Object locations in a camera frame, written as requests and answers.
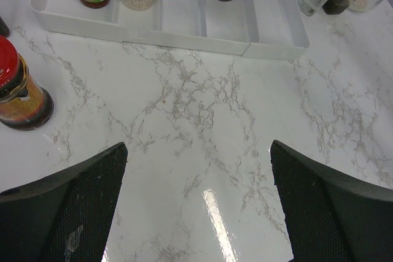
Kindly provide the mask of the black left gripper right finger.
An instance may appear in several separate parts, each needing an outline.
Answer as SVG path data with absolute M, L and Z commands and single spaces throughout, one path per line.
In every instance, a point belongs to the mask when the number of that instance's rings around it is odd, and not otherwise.
M 270 148 L 293 261 L 392 261 L 392 190 Z

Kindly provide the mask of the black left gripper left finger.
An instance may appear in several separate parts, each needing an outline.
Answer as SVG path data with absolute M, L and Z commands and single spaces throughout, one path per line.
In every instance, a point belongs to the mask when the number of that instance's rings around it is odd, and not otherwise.
M 127 157 L 119 142 L 1 192 L 1 261 L 101 261 Z

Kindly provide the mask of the red lid sauce jar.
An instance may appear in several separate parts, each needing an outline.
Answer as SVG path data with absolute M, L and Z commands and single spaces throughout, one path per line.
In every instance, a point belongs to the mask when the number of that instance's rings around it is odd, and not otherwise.
M 37 129 L 53 111 L 51 95 L 35 82 L 14 45 L 1 37 L 1 123 L 20 131 Z

